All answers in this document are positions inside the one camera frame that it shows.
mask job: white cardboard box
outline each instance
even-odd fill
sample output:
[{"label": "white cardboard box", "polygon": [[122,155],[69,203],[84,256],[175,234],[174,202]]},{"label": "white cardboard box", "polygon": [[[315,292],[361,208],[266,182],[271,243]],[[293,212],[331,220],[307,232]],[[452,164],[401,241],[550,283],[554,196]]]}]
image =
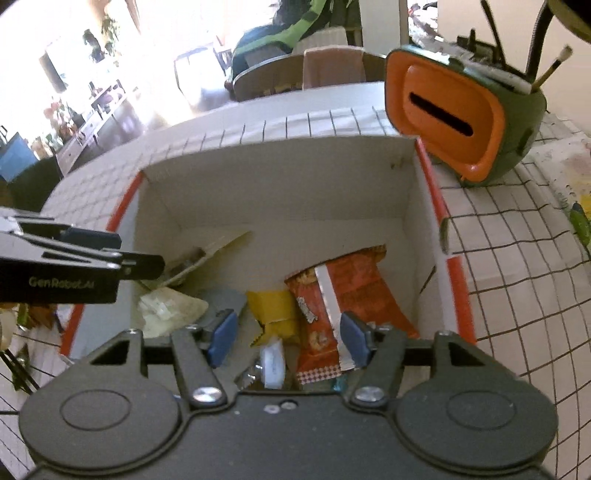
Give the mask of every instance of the white cardboard box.
[{"label": "white cardboard box", "polygon": [[[290,273],[386,244],[379,270],[422,337],[440,329],[474,341],[459,257],[444,252],[447,209],[420,141],[299,138],[167,158],[132,182],[111,225],[122,249],[165,260],[227,229],[249,234],[192,273],[183,291],[284,289]],[[114,305],[77,307],[61,352],[80,358],[142,327],[134,282]]]}]

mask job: metal bolt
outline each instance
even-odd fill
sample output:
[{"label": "metal bolt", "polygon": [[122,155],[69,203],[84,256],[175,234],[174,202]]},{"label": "metal bolt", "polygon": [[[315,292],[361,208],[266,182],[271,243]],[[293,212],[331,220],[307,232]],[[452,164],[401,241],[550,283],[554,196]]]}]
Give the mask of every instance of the metal bolt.
[{"label": "metal bolt", "polygon": [[297,403],[293,400],[285,400],[284,402],[281,402],[281,408],[283,408],[283,410],[295,410],[297,408]]},{"label": "metal bolt", "polygon": [[193,400],[199,403],[215,403],[222,398],[222,391],[217,387],[199,387],[193,392]]},{"label": "metal bolt", "polygon": [[263,408],[263,410],[266,413],[275,415],[276,413],[279,413],[281,411],[281,407],[279,405],[265,405],[265,408]]},{"label": "metal bolt", "polygon": [[385,396],[386,394],[379,387],[361,387],[355,390],[355,398],[366,403],[375,403]]}]

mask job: grid paper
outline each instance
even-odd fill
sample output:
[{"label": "grid paper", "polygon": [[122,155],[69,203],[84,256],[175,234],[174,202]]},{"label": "grid paper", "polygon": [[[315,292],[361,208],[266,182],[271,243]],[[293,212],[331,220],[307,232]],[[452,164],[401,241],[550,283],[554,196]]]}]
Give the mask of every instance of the grid paper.
[{"label": "grid paper", "polygon": [[[573,133],[572,122],[546,115],[536,144]],[[137,171],[151,163],[210,148],[324,135],[397,132],[383,109],[369,106],[195,132],[158,148],[140,139],[124,156],[115,149],[67,176],[43,213],[104,229]],[[545,465],[561,478],[585,479],[591,475],[591,266],[535,164],[520,164],[501,181],[469,190],[460,188],[447,166],[434,164],[452,216],[450,247],[464,259],[478,345],[557,404],[560,430]],[[57,331],[34,330],[17,338],[11,350],[25,341],[31,373],[41,385],[65,369]],[[20,409],[27,396],[14,392],[3,368],[0,404]],[[0,460],[15,477],[33,467],[16,417],[0,416],[0,442]]]}]

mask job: crumpled paper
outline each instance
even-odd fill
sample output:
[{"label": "crumpled paper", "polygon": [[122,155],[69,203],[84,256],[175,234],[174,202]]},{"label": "crumpled paper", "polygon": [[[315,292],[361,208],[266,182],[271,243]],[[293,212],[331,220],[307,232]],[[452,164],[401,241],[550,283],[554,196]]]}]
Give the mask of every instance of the crumpled paper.
[{"label": "crumpled paper", "polygon": [[168,335],[196,323],[207,311],[207,302],[172,288],[158,288],[139,299],[138,309],[144,318],[144,338]]}]

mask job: blue gripper pad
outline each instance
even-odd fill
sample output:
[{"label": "blue gripper pad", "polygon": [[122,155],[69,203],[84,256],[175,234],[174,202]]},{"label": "blue gripper pad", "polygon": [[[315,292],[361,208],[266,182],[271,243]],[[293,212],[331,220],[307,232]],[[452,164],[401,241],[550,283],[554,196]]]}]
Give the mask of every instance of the blue gripper pad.
[{"label": "blue gripper pad", "polygon": [[207,349],[207,362],[212,368],[219,367],[232,348],[238,334],[238,315],[234,310],[222,310],[218,313],[222,320],[211,334],[211,343]]},{"label": "blue gripper pad", "polygon": [[371,332],[371,328],[354,313],[343,312],[341,315],[340,337],[358,368],[367,367],[371,359],[372,352],[368,346],[368,335],[371,335]]}]

